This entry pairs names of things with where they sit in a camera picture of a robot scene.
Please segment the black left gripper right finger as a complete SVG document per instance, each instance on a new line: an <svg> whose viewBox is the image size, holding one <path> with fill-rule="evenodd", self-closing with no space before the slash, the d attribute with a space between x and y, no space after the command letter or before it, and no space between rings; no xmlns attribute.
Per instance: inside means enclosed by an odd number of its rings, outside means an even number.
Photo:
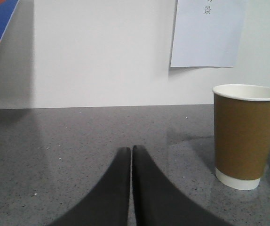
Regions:
<svg viewBox="0 0 270 226"><path fill-rule="evenodd" d="M132 150L132 186L139 226L227 226L185 196L162 173L143 145Z"/></svg>

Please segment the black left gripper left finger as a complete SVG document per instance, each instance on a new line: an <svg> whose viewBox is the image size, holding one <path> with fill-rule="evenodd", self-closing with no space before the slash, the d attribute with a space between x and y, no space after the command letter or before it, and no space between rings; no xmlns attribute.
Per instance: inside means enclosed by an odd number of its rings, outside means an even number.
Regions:
<svg viewBox="0 0 270 226"><path fill-rule="evenodd" d="M131 150L119 148L95 187L52 226L126 226L130 196Z"/></svg>

